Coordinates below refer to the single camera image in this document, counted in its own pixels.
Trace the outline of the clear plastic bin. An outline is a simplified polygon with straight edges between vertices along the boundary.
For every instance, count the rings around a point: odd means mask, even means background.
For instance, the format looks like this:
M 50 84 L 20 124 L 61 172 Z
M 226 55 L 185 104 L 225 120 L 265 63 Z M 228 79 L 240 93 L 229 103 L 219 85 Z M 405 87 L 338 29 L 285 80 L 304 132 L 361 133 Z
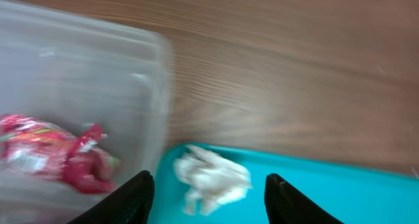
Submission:
M 93 124 L 122 161 L 124 185 L 155 174 L 170 101 L 171 50 L 161 34 L 1 0 L 1 113 L 25 114 L 78 136 Z M 108 194 L 84 195 L 1 165 L 2 223 L 69 223 Z

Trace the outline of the teal serving tray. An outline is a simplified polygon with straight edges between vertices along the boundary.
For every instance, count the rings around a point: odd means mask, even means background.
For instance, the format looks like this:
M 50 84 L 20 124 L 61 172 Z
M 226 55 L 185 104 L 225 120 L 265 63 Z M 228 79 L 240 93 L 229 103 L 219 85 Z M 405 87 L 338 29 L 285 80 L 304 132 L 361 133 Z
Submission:
M 343 223 L 418 222 L 418 180 L 413 177 L 246 149 L 201 147 L 245 166 L 253 188 L 243 200 L 222 206 L 209 216 L 185 214 L 184 195 L 189 187 L 176 178 L 173 162 L 188 149 L 185 144 L 178 145 L 160 161 L 149 223 L 265 224 L 264 187 L 271 173 L 285 178 Z

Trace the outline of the white napkin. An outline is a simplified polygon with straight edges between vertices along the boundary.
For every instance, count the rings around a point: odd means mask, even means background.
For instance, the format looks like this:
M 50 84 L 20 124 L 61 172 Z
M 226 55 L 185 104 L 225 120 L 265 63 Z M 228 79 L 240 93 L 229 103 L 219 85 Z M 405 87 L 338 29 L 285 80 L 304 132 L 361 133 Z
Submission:
M 175 159 L 177 179 L 189 186 L 183 211 L 210 215 L 221 206 L 244 199 L 250 189 L 250 171 L 221 155 L 189 144 L 189 151 Z

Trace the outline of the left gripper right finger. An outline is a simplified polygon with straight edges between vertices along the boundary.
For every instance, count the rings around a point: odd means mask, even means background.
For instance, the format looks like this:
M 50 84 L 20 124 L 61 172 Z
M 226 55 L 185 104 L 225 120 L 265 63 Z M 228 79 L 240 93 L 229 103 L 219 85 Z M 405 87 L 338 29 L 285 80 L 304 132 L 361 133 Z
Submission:
M 266 177 L 264 204 L 270 224 L 342 224 L 278 174 Z

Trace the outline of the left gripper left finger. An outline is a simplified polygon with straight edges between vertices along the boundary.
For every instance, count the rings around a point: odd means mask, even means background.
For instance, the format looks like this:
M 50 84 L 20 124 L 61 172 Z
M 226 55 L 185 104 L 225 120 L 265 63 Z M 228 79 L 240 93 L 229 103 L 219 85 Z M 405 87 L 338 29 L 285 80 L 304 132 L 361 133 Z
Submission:
M 153 176 L 143 170 L 68 224 L 147 224 L 154 196 Z

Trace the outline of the red snack wrapper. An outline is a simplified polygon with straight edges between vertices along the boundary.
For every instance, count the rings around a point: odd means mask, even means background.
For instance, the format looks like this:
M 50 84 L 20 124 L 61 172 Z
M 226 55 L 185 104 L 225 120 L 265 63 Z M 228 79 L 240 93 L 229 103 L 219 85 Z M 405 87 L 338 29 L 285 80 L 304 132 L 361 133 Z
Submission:
M 115 188 L 111 178 L 120 160 L 98 146 L 106 137 L 98 124 L 75 136 L 35 117 L 1 116 L 1 158 L 6 168 L 62 181 L 84 194 Z

